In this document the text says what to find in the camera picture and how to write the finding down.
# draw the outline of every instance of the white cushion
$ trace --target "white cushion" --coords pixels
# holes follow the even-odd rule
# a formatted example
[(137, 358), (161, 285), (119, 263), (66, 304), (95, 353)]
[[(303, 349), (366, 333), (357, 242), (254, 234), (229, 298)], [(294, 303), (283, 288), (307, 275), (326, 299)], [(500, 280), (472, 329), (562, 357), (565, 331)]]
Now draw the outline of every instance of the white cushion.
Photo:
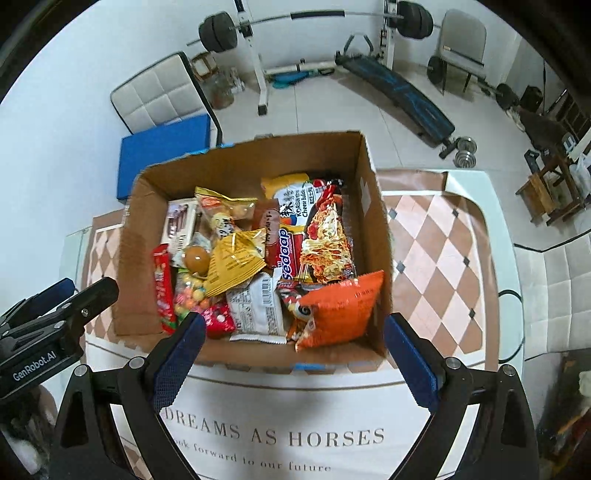
[(117, 87), (111, 101), (132, 133), (193, 116), (204, 108), (178, 53)]
[(525, 357), (591, 347), (591, 238), (546, 252), (515, 248)]

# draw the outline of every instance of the blue mat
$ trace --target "blue mat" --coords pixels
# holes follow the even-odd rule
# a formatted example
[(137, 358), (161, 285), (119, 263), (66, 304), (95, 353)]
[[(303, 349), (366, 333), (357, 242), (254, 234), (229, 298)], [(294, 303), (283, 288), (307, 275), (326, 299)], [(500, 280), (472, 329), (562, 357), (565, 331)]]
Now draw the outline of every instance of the blue mat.
[(117, 199), (126, 200), (136, 176), (150, 165), (209, 148), (209, 115), (150, 128), (121, 141)]

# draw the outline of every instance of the barbell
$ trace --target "barbell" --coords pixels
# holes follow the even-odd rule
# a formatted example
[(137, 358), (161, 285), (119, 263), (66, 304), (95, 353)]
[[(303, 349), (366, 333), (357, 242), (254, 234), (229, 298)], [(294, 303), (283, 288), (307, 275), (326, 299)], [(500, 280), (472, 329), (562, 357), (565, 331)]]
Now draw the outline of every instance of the barbell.
[(187, 46), (201, 43), (207, 51), (221, 53), (238, 45), (238, 32), (245, 37), (252, 35), (250, 30), (252, 25), (284, 19), (300, 20), (318, 17), (345, 17), (347, 15), (382, 17), (390, 28), (396, 28), (406, 38), (422, 40), (433, 33), (433, 17), (427, 9), (414, 2), (400, 1), (397, 4), (395, 14), (387, 12), (350, 12), (345, 10), (305, 10), (241, 22), (239, 25), (234, 24), (232, 17), (227, 12), (220, 12), (206, 17), (203, 23), (199, 25), (199, 38), (187, 43)]

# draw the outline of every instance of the lettering on tablecloth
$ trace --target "lettering on tablecloth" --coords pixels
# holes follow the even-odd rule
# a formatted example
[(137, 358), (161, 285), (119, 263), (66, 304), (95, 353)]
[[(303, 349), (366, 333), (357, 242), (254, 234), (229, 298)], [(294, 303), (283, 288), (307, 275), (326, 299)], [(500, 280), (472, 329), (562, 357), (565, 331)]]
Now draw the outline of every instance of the lettering on tablecloth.
[[(237, 442), (248, 442), (255, 445), (283, 446), (289, 448), (335, 448), (335, 447), (363, 447), (377, 445), (384, 441), (383, 428), (371, 428), (366, 430), (348, 430), (334, 432), (297, 432), (289, 431), (278, 433), (278, 429), (255, 427), (241, 429), (237, 424), (228, 423), (221, 419), (197, 417), (195, 414), (165, 408), (161, 412), (164, 421), (176, 424), (188, 429), (194, 429), (204, 434), (225, 437)], [(205, 455), (208, 458), (232, 462), (243, 467), (263, 468), (272, 470), (288, 470), (293, 472), (330, 472), (331, 467), (321, 464), (309, 464), (301, 461), (282, 460), (281, 462), (267, 460), (255, 460), (237, 452), (225, 452), (219, 448), (207, 448), (201, 443), (192, 442), (184, 438), (174, 437), (178, 447), (186, 454)]]

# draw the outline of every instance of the snack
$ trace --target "snack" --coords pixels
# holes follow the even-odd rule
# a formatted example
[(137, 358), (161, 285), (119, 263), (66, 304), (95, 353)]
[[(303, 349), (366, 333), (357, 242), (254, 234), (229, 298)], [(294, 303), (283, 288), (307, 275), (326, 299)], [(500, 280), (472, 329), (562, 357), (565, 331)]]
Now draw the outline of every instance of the snack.
[(197, 209), (196, 199), (173, 200), (168, 203), (160, 243), (168, 244), (168, 252), (172, 256), (190, 244), (197, 221)]
[(212, 251), (206, 296), (220, 295), (252, 278), (265, 267), (265, 229), (234, 232), (218, 240)]
[(205, 319), (205, 332), (208, 338), (217, 340), (236, 330), (234, 319), (224, 299), (201, 312), (201, 315)]
[(300, 263), (309, 265), (319, 283), (346, 280), (355, 276), (349, 241), (340, 219), (342, 200), (330, 185), (316, 202), (316, 212), (306, 228), (301, 244)]
[(191, 273), (199, 277), (207, 276), (209, 270), (209, 253), (203, 247), (192, 245), (183, 250), (182, 261)]
[[(301, 325), (308, 312), (310, 315), (297, 338), (295, 351), (344, 343), (362, 336), (383, 280), (384, 272), (380, 270), (314, 289), (292, 301), (294, 307), (288, 309), (294, 312), (295, 325), (289, 334), (297, 336), (298, 320)], [(279, 292), (285, 287), (279, 284)], [(286, 301), (287, 295), (282, 293), (282, 297)]]
[(296, 341), (304, 332), (304, 328), (309, 320), (313, 318), (312, 309), (300, 304), (300, 300), (312, 290), (323, 288), (324, 285), (318, 283), (302, 283), (297, 280), (286, 280), (282, 278), (277, 283), (277, 291), (281, 296), (283, 304), (287, 311), (293, 315), (291, 327), (287, 332), (287, 339)]
[(295, 174), (263, 179), (262, 185), (265, 195), (273, 195), (280, 204), (284, 277), (323, 284), (353, 278), (351, 247), (341, 220), (342, 182), (310, 181), (305, 174)]
[(306, 225), (312, 207), (326, 190), (327, 182), (310, 181), (305, 173), (296, 173), (275, 179), (262, 179), (261, 186), (265, 197), (279, 201), (281, 223)]
[(211, 305), (212, 301), (205, 298), (203, 280), (194, 277), (188, 270), (180, 268), (174, 290), (174, 312), (179, 324), (189, 312), (202, 313)]
[(162, 244), (154, 248), (154, 280), (156, 283), (156, 308), (162, 323), (162, 329), (174, 333), (177, 318), (173, 309), (173, 282), (170, 271), (168, 245)]
[(286, 280), (312, 282), (307, 265), (300, 261), (301, 246), (304, 242), (303, 226), (281, 225), (279, 227), (279, 261), (282, 277)]
[(265, 262), (269, 268), (277, 268), (279, 262), (279, 201), (277, 199), (257, 200), (252, 215), (252, 228), (266, 228)]
[(226, 292), (226, 300), (236, 323), (236, 332), (230, 341), (287, 343), (281, 300), (275, 292), (280, 274), (280, 270), (273, 277), (267, 272), (260, 272), (247, 286)]
[(218, 239), (241, 231), (235, 221), (251, 220), (256, 202), (256, 198), (232, 199), (201, 187), (195, 188), (195, 197)]

